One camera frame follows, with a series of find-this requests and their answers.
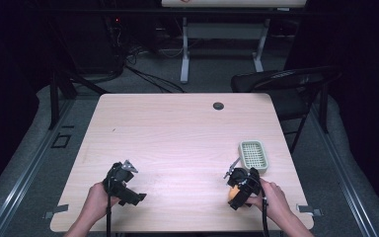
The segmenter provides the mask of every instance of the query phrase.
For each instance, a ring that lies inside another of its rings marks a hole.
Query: human arm
[[[291,211],[281,187],[263,179],[260,179],[260,182],[266,194],[266,215],[273,220],[282,231],[288,234],[288,236],[313,236],[300,219]],[[246,203],[253,204],[260,210],[263,210],[263,198],[261,195],[249,197]]]
[[[102,183],[96,183],[89,188],[88,196],[86,197],[81,213],[64,236],[87,236],[92,226],[106,215],[107,199],[108,195]],[[111,198],[111,206],[117,202],[119,202],[118,197]]]

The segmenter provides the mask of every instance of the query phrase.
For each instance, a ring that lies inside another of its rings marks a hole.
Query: chair backrest
[[[338,66],[302,68],[275,72],[259,79],[251,87],[251,92],[258,90],[284,90],[305,88],[320,90],[324,85],[341,77]]]

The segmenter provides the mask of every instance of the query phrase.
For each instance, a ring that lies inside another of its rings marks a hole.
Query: light wood tabletop
[[[222,110],[213,108],[217,102]],[[263,230],[257,208],[234,210],[227,203],[223,176],[244,140],[263,143],[268,168],[262,177],[281,186],[290,208],[312,228],[312,217],[296,210],[307,201],[269,96],[239,93],[103,95],[59,201],[68,210],[55,213],[50,228],[67,231],[89,188],[113,163],[128,159],[138,173],[127,187],[147,197],[137,206],[116,204],[112,231]],[[268,228],[279,229],[271,220]],[[103,218],[91,231],[105,230]]]
[[[163,7],[302,8],[306,0],[162,0]]]

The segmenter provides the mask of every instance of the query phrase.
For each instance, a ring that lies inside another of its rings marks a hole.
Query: black chair
[[[273,70],[233,76],[231,87],[234,93],[269,94],[280,121],[301,119],[296,130],[284,132],[295,134],[289,148],[292,153],[319,92],[340,77],[341,68],[337,66]]]

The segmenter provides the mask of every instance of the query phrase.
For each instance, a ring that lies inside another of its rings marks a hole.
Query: small basket
[[[239,154],[246,169],[255,168],[259,173],[265,173],[268,167],[263,145],[260,141],[242,141],[239,144]]]

